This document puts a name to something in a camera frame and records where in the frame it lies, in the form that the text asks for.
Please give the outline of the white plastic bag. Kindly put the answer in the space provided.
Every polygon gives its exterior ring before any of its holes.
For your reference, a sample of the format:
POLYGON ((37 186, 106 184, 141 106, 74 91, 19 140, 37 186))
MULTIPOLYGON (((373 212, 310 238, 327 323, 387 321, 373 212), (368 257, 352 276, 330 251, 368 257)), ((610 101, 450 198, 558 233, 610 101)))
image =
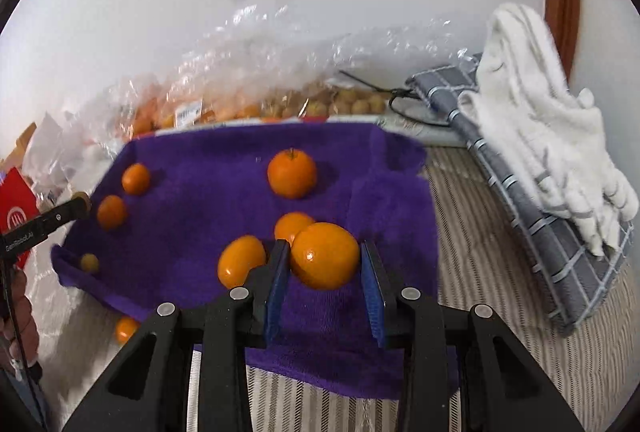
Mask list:
POLYGON ((73 178, 82 161, 82 129, 58 125, 49 113, 37 125, 23 159, 23 175, 37 195, 55 198, 73 178))

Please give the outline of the purple fleece towel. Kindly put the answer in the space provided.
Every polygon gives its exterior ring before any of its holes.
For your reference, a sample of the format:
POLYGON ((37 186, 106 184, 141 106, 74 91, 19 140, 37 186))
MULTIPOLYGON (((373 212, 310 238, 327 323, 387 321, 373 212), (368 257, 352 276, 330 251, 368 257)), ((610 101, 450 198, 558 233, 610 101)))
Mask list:
POLYGON ((151 171, 151 189, 126 198, 128 217, 114 230, 91 217, 75 223, 52 249, 52 266, 62 285, 143 320, 164 302, 197 307, 224 293, 217 262, 227 244, 244 235, 268 241, 281 215, 299 211, 374 243, 388 269, 435 295, 437 225, 421 174, 425 162, 416 140, 368 123, 245 125, 144 137, 122 149, 93 198, 117 195, 122 173, 134 163, 151 171), (280 197, 268 183, 269 162, 288 148, 317 164, 317 186, 302 199, 280 197), (80 269, 86 253, 99 259, 98 274, 80 269))

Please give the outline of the small orange mandarin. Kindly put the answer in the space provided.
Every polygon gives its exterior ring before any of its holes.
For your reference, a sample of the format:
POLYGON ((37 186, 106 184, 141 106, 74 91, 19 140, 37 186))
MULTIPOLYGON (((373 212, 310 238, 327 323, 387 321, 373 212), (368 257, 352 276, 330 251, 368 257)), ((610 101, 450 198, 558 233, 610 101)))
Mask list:
POLYGON ((297 235, 315 222, 311 216, 303 212, 286 213, 274 225, 274 239, 285 240, 289 245, 292 245, 297 235))

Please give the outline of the clear bag of brown fruits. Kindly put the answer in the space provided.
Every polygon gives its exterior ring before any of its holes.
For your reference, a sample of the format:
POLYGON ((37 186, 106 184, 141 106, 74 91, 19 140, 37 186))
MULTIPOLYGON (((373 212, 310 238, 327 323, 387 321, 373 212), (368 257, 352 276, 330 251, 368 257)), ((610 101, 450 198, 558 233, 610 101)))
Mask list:
POLYGON ((447 20, 432 21, 281 42, 269 59, 260 115, 280 121, 393 113, 438 125, 412 107, 420 98, 406 80, 444 64, 475 73, 480 55, 460 46, 450 28, 447 20))

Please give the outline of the orange mandarin with stem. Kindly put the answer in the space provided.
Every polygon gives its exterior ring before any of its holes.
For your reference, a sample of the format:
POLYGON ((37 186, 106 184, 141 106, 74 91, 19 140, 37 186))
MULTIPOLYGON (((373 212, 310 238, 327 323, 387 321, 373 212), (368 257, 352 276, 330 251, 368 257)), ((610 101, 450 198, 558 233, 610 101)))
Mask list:
POLYGON ((317 186, 317 164, 306 152, 288 148, 271 159, 267 178, 276 195, 286 199, 302 199, 317 186))

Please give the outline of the striped bed cover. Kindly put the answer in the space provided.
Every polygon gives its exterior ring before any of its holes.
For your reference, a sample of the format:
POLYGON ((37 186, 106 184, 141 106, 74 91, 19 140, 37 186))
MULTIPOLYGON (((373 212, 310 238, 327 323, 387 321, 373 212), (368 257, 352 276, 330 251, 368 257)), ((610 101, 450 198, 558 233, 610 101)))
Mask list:
MULTIPOLYGON (((542 305, 538 285, 497 197, 469 152, 433 147, 424 171, 439 225, 439 297, 466 308, 497 311, 544 367, 588 431, 607 429, 639 381, 639 280, 627 261, 596 314, 562 336, 542 305)), ((58 282, 50 248, 41 244, 27 267, 27 292, 40 334, 41 389, 49 426, 61 430, 118 352, 117 315, 91 296, 58 282)), ((247 372, 250 413, 258 431, 389 431, 393 400, 358 400, 310 384, 247 372)))

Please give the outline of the small oval orange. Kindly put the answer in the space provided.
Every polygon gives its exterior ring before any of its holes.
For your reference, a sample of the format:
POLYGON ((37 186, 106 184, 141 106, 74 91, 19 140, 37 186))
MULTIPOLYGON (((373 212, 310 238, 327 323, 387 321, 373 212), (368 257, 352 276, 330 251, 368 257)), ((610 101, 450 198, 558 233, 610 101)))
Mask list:
POLYGON ((96 220, 105 231, 120 227, 128 217, 124 200, 115 195, 105 197, 96 210, 96 220))
POLYGON ((129 196, 142 196, 151 187, 151 172, 141 163, 134 163, 122 173, 122 189, 129 196))

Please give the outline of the clear bag of oranges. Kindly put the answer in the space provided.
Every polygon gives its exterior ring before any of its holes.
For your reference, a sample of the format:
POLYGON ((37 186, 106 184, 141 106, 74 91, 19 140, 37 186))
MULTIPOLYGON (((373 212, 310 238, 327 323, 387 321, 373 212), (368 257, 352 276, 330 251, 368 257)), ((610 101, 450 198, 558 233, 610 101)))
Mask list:
POLYGON ((159 80, 113 89, 110 127, 123 140, 159 129, 258 118, 318 80, 314 48, 295 0, 239 4, 159 80))

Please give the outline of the large glossy orange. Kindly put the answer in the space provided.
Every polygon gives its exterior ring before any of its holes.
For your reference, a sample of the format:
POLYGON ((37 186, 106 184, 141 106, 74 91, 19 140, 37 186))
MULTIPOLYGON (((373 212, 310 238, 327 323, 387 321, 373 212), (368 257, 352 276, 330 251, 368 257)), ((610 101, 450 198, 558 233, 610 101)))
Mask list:
POLYGON ((359 260, 357 240, 339 225, 313 223, 293 241, 293 273, 314 290, 342 288, 355 275, 359 260))

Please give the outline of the red paper bag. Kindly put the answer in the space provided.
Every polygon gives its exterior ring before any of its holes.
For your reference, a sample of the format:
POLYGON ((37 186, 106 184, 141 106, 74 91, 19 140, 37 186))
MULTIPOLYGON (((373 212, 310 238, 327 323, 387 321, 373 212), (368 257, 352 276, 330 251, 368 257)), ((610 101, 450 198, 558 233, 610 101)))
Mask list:
MULTIPOLYGON (((1 173, 1 234, 32 221, 39 215, 36 197, 21 173, 12 167, 1 173)), ((30 250, 21 254, 15 266, 23 269, 30 250)))

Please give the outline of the grey checked cloth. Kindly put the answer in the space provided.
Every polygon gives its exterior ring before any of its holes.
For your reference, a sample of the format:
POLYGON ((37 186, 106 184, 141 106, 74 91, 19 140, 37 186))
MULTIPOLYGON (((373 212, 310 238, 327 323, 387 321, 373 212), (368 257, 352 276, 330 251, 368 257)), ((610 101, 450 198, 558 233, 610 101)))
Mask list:
POLYGON ((623 223, 620 247, 606 251, 598 259, 582 243, 571 222, 541 212, 527 199, 503 158, 489 148, 474 124, 459 112, 458 96, 475 88, 474 72, 444 64, 414 74, 406 84, 464 141, 523 241, 534 278, 544 295, 548 318, 569 336, 596 314, 608 296, 626 262, 634 225, 623 223))

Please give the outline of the white striped towel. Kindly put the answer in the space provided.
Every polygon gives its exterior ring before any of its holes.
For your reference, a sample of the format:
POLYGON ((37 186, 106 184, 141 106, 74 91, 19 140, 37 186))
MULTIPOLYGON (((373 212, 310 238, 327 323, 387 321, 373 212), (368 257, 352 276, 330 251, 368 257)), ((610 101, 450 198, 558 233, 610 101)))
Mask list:
POLYGON ((458 108, 510 167, 529 200, 571 221, 597 257, 620 246, 620 225, 639 199, 606 150, 593 93, 568 90, 546 22, 525 5, 507 2, 489 20, 476 70, 477 88, 458 108))

